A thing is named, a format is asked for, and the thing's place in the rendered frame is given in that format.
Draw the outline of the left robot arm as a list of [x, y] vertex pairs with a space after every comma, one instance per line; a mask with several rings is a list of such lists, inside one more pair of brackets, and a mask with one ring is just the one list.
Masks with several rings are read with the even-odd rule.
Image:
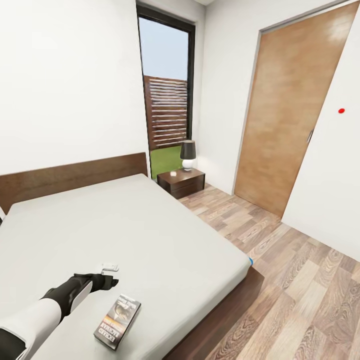
[[104, 271], [118, 272], [115, 263], [100, 262], [95, 274], [75, 273], [42, 299], [21, 312], [0, 321], [0, 360], [31, 360], [43, 343], [90, 294], [109, 291], [118, 283]]

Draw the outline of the hardback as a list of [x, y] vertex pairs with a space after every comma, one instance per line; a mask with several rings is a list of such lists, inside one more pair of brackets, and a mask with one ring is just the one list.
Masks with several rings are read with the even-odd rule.
[[141, 306], [121, 293], [93, 335], [116, 352]]

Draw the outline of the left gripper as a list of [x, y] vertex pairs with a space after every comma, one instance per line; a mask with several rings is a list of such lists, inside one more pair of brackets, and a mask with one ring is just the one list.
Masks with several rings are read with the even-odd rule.
[[118, 279], [113, 279], [112, 275], [103, 275], [103, 274], [93, 274], [97, 277], [98, 283], [97, 287], [93, 292], [102, 290], [109, 291], [112, 287], [115, 287], [118, 283]]

